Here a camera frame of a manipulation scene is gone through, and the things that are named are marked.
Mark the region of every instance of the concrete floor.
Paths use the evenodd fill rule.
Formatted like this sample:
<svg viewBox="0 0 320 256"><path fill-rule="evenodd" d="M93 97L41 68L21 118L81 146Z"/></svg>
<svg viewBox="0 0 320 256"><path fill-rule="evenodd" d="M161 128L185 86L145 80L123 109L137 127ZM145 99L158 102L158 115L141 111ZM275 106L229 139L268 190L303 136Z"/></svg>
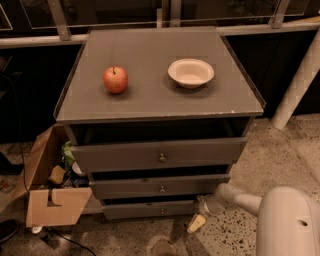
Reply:
<svg viewBox="0 0 320 256"><path fill-rule="evenodd" d="M287 185L320 202L319 127L320 115L292 117L283 131L274 129L268 119L255 120L249 142L231 171L230 183L259 196ZM10 216L17 215L17 204L23 201L13 205ZM110 223L97 214L82 216L77 225L56 230L103 256L256 255L257 220L243 210L217 214L193 234L186 231L191 218ZM52 232L47 238L44 241L32 235L22 223L18 233L2 245L1 255L90 255Z"/></svg>

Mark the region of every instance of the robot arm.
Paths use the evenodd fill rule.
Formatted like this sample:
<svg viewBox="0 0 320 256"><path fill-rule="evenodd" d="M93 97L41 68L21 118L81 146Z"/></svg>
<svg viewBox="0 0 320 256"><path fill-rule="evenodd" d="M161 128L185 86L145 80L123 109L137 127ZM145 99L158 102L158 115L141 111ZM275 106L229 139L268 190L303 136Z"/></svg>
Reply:
<svg viewBox="0 0 320 256"><path fill-rule="evenodd" d="M215 194L200 198L200 214L194 216L188 232L231 207L257 216L257 256L320 255L320 205L290 187L276 187L261 198L220 184Z"/></svg>

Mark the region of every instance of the black shoe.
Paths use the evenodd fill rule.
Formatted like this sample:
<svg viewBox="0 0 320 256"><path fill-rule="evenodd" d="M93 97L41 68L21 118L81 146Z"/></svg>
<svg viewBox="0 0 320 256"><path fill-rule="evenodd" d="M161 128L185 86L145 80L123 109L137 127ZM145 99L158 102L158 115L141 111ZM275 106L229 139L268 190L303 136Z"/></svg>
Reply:
<svg viewBox="0 0 320 256"><path fill-rule="evenodd" d="M18 231L19 224L16 220L6 220L0 223L0 244L7 241Z"/></svg>

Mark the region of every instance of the red apple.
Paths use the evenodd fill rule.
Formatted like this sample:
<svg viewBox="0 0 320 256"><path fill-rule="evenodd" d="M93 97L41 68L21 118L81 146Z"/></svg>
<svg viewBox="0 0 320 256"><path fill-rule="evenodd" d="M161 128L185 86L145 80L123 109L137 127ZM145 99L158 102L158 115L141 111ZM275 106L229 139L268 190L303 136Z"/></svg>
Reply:
<svg viewBox="0 0 320 256"><path fill-rule="evenodd" d="M110 93L120 94L128 87L128 74L121 67L107 68L103 73L103 83Z"/></svg>

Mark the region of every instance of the bowl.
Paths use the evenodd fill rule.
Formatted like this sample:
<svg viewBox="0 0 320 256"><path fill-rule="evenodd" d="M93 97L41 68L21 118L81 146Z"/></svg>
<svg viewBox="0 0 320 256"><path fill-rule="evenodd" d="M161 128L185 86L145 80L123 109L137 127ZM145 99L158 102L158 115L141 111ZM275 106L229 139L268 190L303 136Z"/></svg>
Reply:
<svg viewBox="0 0 320 256"><path fill-rule="evenodd" d="M213 68L198 59L177 60L170 65L168 73L173 80L188 89L198 88L214 76Z"/></svg>

